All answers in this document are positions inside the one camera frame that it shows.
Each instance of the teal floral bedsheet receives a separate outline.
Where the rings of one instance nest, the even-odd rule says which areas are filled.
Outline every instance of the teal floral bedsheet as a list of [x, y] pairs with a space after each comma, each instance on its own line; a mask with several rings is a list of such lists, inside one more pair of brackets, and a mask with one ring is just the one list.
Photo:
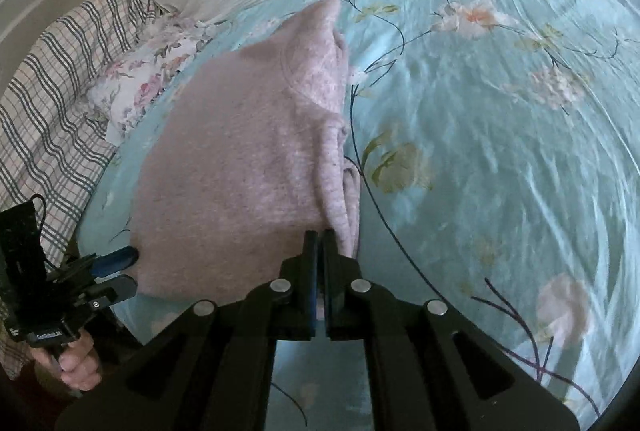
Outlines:
[[[313, 1], [220, 26], [112, 160], [83, 252], [128, 242], [146, 151], [202, 62]], [[365, 276], [449, 300], [587, 429], [640, 353], [640, 1], [342, 1]], [[138, 296], [115, 311], [148, 341], [188, 304]], [[270, 430], [372, 429], [357, 343], [280, 342], [273, 382]]]

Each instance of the metal screw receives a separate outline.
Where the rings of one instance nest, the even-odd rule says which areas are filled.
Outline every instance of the metal screw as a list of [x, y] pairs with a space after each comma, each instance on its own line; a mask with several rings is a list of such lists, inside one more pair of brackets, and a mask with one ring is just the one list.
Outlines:
[[358, 292], [360, 294], [364, 294], [364, 292], [368, 292], [371, 290], [371, 283], [366, 279], [354, 279], [351, 281], [351, 289], [354, 292]]
[[443, 316], [447, 313], [447, 303], [439, 299], [434, 299], [427, 303], [427, 310], [435, 316]]
[[216, 311], [216, 306], [211, 301], [198, 301], [193, 305], [193, 313], [198, 317], [210, 316]]
[[270, 287], [274, 292], [287, 292], [291, 288], [291, 283], [286, 279], [279, 278], [271, 281]]

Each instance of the folded pink sweater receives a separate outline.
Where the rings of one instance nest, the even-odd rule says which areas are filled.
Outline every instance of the folded pink sweater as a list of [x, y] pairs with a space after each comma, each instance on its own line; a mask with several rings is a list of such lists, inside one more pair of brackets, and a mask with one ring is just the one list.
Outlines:
[[348, 54], [339, 0], [206, 62], [147, 156], [132, 210], [139, 292], [242, 299], [278, 275], [307, 229], [352, 255], [360, 178], [342, 146]]

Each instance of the human hand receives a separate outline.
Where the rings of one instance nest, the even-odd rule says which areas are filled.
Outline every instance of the human hand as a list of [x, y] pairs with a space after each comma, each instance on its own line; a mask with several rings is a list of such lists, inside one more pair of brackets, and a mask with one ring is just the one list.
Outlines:
[[72, 389], [89, 391], [100, 384], [100, 358], [94, 350], [94, 339], [80, 330], [80, 339], [69, 343], [58, 358], [58, 365], [49, 351], [44, 348], [30, 348], [31, 355], [56, 379], [64, 382]]

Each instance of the plaid blanket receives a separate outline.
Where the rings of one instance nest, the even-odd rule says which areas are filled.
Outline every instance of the plaid blanket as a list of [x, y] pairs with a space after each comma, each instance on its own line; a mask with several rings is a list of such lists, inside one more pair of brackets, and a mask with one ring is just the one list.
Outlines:
[[[55, 264], [115, 150], [104, 141], [106, 123], [87, 119], [76, 101], [159, 13], [153, 0], [85, 1], [40, 35], [0, 100], [0, 210], [42, 194], [41, 243]], [[15, 378], [27, 360], [0, 324], [7, 374]]]

